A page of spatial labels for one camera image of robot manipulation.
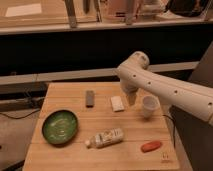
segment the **shelf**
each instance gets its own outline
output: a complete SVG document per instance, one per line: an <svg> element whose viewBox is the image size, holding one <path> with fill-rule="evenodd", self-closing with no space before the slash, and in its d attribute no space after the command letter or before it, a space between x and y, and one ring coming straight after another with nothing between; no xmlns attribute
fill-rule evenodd
<svg viewBox="0 0 213 171"><path fill-rule="evenodd" d="M106 30L106 29L125 29L125 28L144 28L144 27L161 27L161 26L175 26L175 25L193 25L193 24L208 24L213 23L213 18L209 19L208 21L205 21L205 16L207 12L203 12L201 16L199 17L192 17L192 18L181 18L181 19L175 19L175 20L159 20L159 19L150 19L150 20L140 20L137 22L133 22L130 25L127 25L125 22L109 22L104 20L104 10L103 7L100 5L101 10L101 16L103 18L103 22L96 21L97 13L95 11L94 4L90 4L90 13L85 15L82 9L82 1L74 0L75 7L77 7L78 10L76 12L76 18L77 18L77 27L71 28L68 23L68 16L66 14L65 4L64 2L54 0L54 1L45 1L45 4L42 4L42 15L44 15L44 18L41 18L41 14L39 15L32 15L32 18L29 16L24 16L24 18L20 18L20 16L15 16L15 18L12 17L2 17L8 15L8 4L6 2L3 3L3 7L0 8L0 20L1 24L3 24L3 27L0 27L0 35L8 35L8 34L26 34L26 33L43 33L43 32L68 32L68 31L89 31L89 30ZM18 4L16 0L11 0L11 4ZM90 18L90 22L85 22L85 19ZM21 22L29 22L29 25L26 25Z"/></svg>

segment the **red object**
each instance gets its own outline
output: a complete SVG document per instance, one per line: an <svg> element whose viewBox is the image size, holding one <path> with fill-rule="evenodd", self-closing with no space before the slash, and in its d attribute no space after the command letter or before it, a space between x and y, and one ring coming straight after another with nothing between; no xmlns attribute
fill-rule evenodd
<svg viewBox="0 0 213 171"><path fill-rule="evenodd" d="M149 152L149 151L156 150L156 149L160 148L161 146L162 146L161 141L152 141L152 142L149 142L149 143L142 145L141 151L146 153L146 152Z"/></svg>

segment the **eraser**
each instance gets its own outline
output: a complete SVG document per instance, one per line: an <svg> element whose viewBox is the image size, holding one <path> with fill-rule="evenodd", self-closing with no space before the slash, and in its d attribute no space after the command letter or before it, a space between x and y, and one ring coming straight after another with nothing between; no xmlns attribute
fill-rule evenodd
<svg viewBox="0 0 213 171"><path fill-rule="evenodd" d="M111 103L114 112L124 111L124 105L120 96L111 97Z"/></svg>
<svg viewBox="0 0 213 171"><path fill-rule="evenodd" d="M94 91L88 90L86 91L86 107L93 107L94 106Z"/></svg>

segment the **white block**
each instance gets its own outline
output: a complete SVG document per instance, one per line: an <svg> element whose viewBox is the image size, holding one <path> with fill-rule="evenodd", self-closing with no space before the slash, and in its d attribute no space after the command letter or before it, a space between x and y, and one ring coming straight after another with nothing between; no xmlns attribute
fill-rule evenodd
<svg viewBox="0 0 213 171"><path fill-rule="evenodd" d="M124 105L120 96L111 97L111 103L114 112L124 111Z"/></svg>
<svg viewBox="0 0 213 171"><path fill-rule="evenodd" d="M41 13L42 13L41 4L38 3L38 4L9 7L7 9L5 17L16 17Z"/></svg>

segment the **floor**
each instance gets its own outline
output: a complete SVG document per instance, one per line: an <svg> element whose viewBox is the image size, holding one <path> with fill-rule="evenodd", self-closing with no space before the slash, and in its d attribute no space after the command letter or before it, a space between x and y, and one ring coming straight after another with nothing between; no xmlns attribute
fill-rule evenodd
<svg viewBox="0 0 213 171"><path fill-rule="evenodd" d="M169 105L161 101L165 114L169 115ZM9 114L10 116L20 117L29 114L37 109L29 109L28 104L23 101L3 101L0 102L0 112ZM24 160L27 149L32 138L33 130L39 112L20 120L12 120L0 116L0 170L3 170L21 160ZM166 119L170 132L172 132L172 123ZM190 162L186 156L181 140L176 132L176 152L180 162L179 171L192 171Z"/></svg>

